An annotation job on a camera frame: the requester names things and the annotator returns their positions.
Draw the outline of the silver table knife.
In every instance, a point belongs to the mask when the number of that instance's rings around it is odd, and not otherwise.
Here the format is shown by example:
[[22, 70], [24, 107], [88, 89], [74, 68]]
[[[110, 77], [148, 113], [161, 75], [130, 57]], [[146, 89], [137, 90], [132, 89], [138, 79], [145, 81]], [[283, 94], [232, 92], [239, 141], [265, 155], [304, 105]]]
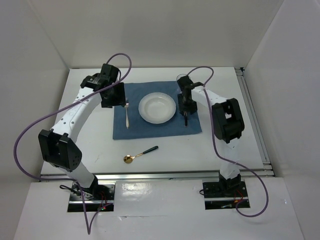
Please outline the silver table knife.
[[184, 126], [188, 127], [188, 115], [186, 112], [184, 113]]

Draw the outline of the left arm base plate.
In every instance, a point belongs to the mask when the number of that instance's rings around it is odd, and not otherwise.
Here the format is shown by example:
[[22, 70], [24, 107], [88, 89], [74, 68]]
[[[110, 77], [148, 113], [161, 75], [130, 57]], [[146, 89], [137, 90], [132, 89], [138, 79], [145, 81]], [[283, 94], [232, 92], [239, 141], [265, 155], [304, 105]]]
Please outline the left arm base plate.
[[[106, 184], [107, 192], [99, 193], [98, 197], [94, 197], [92, 194], [83, 192], [85, 208], [87, 212], [96, 212], [101, 209], [102, 212], [113, 212], [114, 211], [114, 198], [116, 184]], [[83, 202], [79, 187], [73, 183], [72, 187], [60, 186], [61, 189], [69, 190], [69, 201], [67, 212], [68, 213], [82, 213]]]

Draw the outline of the blue cloth napkin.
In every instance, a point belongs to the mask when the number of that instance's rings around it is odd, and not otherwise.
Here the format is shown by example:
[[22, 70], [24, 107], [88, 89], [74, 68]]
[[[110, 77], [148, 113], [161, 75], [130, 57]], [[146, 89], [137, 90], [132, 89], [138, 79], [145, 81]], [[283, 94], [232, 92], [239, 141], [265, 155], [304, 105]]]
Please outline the blue cloth napkin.
[[129, 107], [114, 108], [114, 140], [134, 140], [195, 135], [202, 132], [197, 113], [187, 115], [187, 125], [179, 113], [176, 81], [126, 83]]

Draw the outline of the clear drinking glass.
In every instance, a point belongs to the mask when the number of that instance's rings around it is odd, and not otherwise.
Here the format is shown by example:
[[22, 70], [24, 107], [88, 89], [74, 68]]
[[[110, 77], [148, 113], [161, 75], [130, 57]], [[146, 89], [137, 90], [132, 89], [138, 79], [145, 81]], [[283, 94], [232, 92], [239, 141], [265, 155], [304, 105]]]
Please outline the clear drinking glass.
[[181, 92], [185, 89], [185, 87], [193, 84], [192, 80], [187, 74], [178, 75], [176, 81]]

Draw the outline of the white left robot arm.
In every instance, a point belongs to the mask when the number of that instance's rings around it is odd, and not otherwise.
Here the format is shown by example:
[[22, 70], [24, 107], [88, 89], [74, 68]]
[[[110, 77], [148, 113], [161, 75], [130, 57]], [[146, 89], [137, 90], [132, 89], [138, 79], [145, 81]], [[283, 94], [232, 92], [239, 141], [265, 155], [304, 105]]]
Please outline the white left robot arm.
[[88, 75], [62, 118], [50, 129], [38, 135], [43, 160], [80, 184], [81, 194], [88, 200], [102, 199], [109, 189], [98, 183], [97, 177], [82, 163], [83, 154], [77, 147], [78, 135], [93, 110], [124, 106], [126, 103], [124, 83], [118, 83], [120, 70], [103, 64], [101, 71]]

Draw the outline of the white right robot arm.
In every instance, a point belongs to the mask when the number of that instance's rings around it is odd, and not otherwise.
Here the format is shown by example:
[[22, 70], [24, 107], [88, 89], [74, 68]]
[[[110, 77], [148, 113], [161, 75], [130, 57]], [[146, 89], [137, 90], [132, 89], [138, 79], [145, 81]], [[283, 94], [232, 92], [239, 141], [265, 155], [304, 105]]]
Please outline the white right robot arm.
[[188, 75], [179, 75], [177, 84], [180, 88], [178, 109], [184, 118], [184, 125], [187, 127], [189, 116], [198, 111], [197, 104], [209, 107], [215, 145], [221, 147], [225, 159], [232, 161], [222, 161], [217, 186], [203, 190], [203, 195], [230, 196], [241, 184], [239, 166], [234, 163], [238, 160], [237, 145], [245, 128], [239, 102], [208, 90], [201, 82], [193, 82]]

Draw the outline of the silver fork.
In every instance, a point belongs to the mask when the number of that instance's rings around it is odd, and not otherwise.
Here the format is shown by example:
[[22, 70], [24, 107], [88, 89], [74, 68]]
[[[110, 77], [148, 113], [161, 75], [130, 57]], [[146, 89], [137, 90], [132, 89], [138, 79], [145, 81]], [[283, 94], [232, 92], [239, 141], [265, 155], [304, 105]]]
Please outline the silver fork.
[[125, 100], [125, 124], [126, 124], [126, 128], [129, 129], [130, 128], [130, 120], [129, 120], [129, 115], [128, 115], [128, 108], [129, 108], [129, 100], [126, 99]]

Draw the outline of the white round plate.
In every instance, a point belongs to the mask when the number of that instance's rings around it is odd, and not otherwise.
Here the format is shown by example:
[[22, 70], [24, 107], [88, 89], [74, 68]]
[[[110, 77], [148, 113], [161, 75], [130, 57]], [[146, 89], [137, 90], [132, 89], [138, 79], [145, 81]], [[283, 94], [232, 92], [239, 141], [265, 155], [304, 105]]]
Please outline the white round plate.
[[176, 113], [176, 102], [168, 94], [153, 92], [145, 95], [139, 102], [140, 116], [150, 124], [163, 124]]

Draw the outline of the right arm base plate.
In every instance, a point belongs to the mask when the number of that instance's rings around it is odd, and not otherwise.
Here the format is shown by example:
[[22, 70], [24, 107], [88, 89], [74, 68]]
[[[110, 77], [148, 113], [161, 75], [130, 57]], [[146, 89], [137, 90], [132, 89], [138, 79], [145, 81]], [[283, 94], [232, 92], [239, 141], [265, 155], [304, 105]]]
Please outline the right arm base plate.
[[222, 191], [218, 182], [203, 182], [199, 194], [204, 197], [206, 210], [224, 210], [238, 208], [250, 208], [247, 187], [244, 181], [240, 185], [229, 191]]

